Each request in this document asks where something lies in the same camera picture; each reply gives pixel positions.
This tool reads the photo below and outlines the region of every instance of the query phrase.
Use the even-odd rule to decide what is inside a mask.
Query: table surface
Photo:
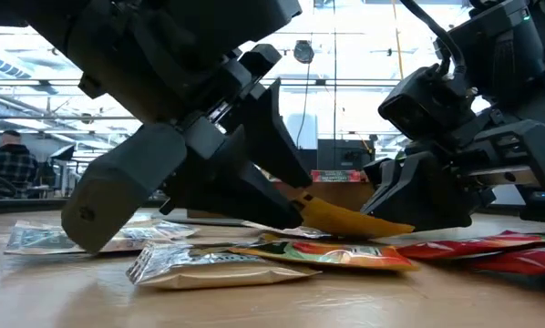
[[[3,255],[16,220],[59,224],[58,212],[0,215],[0,327],[545,327],[545,291],[481,273],[422,264],[405,275],[323,273],[257,287],[156,292],[131,285],[133,257]],[[468,229],[392,243],[545,231],[545,224],[483,216]],[[197,242],[253,239],[256,231],[202,226]]]

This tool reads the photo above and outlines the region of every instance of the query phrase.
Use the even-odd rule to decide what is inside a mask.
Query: snack packet
[[[517,247],[545,243],[545,233],[503,231],[499,235],[459,241],[428,241],[399,247],[398,252],[410,259],[455,259],[476,254],[489,254]]]
[[[265,225],[261,225],[258,223],[250,222],[250,221],[244,221],[242,225],[246,227],[255,228],[262,231],[270,231],[275,234],[283,235],[283,236],[294,236],[294,237],[303,237],[307,239],[320,239],[320,238],[331,238],[332,235],[330,233],[325,233],[322,231],[319,231],[315,228],[309,228],[309,227],[298,227],[295,229],[275,229],[272,227],[267,227]]]
[[[391,246],[356,246],[309,241],[283,241],[265,236],[267,242],[232,247],[230,251],[276,261],[356,267],[389,271],[416,271],[418,268]]]
[[[410,233],[415,229],[411,225],[393,223],[335,206],[307,192],[295,198],[293,204],[303,216],[304,227],[335,236],[373,239]]]
[[[230,247],[149,243],[127,270],[127,276],[138,286],[186,290],[270,284],[319,273],[235,254],[228,251]]]
[[[545,274],[545,246],[478,258],[471,261],[469,267],[494,272],[542,275]]]
[[[100,252],[140,251],[147,241],[173,242],[191,236],[197,229],[164,220],[127,223]],[[68,238],[62,227],[19,220],[5,254],[63,254],[84,252]]]

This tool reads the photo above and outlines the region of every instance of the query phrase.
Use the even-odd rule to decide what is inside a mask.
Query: screw
[[[94,214],[94,211],[91,210],[89,207],[87,206],[83,206],[80,208],[79,210],[80,212],[80,219],[82,220],[86,220],[88,222],[92,222],[94,221],[96,215]]]

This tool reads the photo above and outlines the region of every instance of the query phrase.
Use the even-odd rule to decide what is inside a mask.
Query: yellow snack packet
[[[416,271],[409,259],[393,246],[362,246],[309,241],[287,241],[272,235],[262,236],[262,243],[230,248],[238,254],[255,255],[276,261],[316,265],[356,267],[398,272]]]
[[[320,273],[233,253],[228,251],[231,246],[149,243],[127,270],[127,276],[138,286],[189,290],[271,284]]]
[[[367,239],[410,233],[415,227],[347,210],[303,192],[293,200],[303,216],[303,226],[338,236]]]

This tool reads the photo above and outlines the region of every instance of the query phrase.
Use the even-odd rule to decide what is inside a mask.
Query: plaid shirt
[[[36,179],[38,164],[24,145],[0,147],[0,177],[19,189],[27,188]]]

